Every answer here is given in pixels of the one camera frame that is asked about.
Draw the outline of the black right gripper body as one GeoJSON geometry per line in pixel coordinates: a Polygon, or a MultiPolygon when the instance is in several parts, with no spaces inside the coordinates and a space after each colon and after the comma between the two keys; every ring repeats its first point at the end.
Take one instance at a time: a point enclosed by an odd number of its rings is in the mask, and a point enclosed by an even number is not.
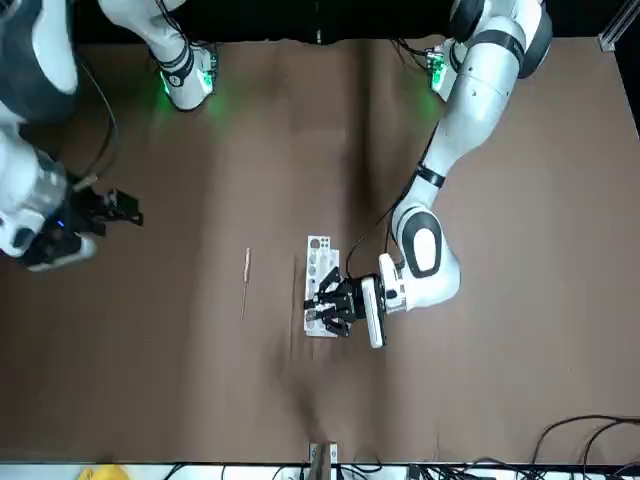
{"type": "Polygon", "coordinates": [[[97,193],[92,187],[80,190],[68,187],[62,206],[62,231],[64,234],[82,234],[79,232],[79,226],[83,220],[95,219],[106,225],[102,217],[104,195],[105,193],[97,193]]]}

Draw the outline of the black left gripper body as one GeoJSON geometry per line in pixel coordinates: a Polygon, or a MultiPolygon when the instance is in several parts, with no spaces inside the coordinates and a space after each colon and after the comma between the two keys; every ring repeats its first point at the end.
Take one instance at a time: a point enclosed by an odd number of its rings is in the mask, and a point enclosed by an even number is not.
{"type": "Polygon", "coordinates": [[[344,320],[349,324],[366,318],[362,280],[363,278],[347,278],[344,281],[344,290],[349,297],[349,307],[344,320]]]}

